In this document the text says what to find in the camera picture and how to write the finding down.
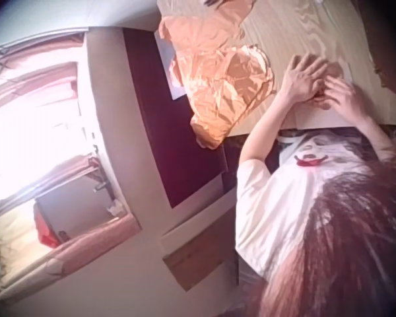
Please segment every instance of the hand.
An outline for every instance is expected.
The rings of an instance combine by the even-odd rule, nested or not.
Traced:
[[[292,104],[311,99],[323,86],[320,77],[327,69],[327,64],[319,57],[307,65],[310,56],[307,53],[298,63],[298,56],[294,55],[284,73],[279,93],[286,96]]]
[[[332,106],[347,122],[359,127],[370,118],[364,101],[355,88],[343,79],[327,76],[325,79],[324,103]]]

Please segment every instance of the wall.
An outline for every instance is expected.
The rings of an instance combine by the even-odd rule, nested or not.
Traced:
[[[10,0],[0,10],[0,45],[62,28],[156,30],[159,22],[156,0]]]
[[[220,176],[170,208],[138,108],[120,29],[86,36],[92,91],[114,174],[143,231],[13,307],[17,316],[213,317],[234,290],[225,265],[185,292],[164,265],[160,237],[222,195]]]

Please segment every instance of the wooden table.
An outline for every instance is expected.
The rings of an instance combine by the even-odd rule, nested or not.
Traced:
[[[215,9],[205,7],[201,0],[157,0],[157,3],[162,16],[205,17]],[[372,101],[369,107],[377,121],[396,125],[396,94],[382,87],[374,72],[364,25],[350,0],[324,0],[323,4],[314,0],[257,0],[241,27],[246,35],[235,44],[257,44],[267,54],[277,90],[292,55],[312,52],[347,68],[352,82]],[[249,133],[273,98],[270,95],[233,128],[230,136]],[[337,116],[333,110],[301,106],[289,113],[283,128],[346,126]]]

